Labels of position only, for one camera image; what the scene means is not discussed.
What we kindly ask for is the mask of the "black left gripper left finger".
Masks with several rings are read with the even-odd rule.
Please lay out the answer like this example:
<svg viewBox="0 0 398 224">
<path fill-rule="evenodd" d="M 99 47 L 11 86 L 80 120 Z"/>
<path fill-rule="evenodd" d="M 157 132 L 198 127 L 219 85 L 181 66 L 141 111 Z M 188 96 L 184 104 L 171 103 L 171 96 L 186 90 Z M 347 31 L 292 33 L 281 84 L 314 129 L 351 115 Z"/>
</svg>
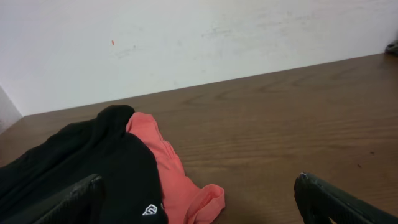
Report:
<svg viewBox="0 0 398 224">
<path fill-rule="evenodd" d="M 92 174 L 36 206 L 39 224 L 97 224 L 104 204 L 104 180 Z"/>
</svg>

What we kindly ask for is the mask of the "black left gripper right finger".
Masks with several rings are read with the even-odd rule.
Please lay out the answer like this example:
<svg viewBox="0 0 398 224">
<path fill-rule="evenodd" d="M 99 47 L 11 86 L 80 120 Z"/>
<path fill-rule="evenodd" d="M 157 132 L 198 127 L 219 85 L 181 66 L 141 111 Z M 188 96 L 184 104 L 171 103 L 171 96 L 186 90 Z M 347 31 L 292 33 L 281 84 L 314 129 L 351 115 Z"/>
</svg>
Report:
<svg viewBox="0 0 398 224">
<path fill-rule="evenodd" d="M 397 217 L 310 173 L 296 178 L 294 197 L 304 224 L 397 224 Z"/>
</svg>

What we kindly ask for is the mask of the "black t-shirt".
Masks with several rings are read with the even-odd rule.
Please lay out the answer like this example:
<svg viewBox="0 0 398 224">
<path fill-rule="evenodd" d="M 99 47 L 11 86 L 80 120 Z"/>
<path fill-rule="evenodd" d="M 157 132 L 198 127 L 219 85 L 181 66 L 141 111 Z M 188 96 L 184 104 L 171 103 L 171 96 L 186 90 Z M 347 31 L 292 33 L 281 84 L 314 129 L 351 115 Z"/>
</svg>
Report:
<svg viewBox="0 0 398 224">
<path fill-rule="evenodd" d="M 106 190 L 100 223 L 167 223 L 155 157 L 126 131 L 133 114 L 128 105 L 110 106 L 2 167 L 1 219 L 98 174 Z"/>
</svg>

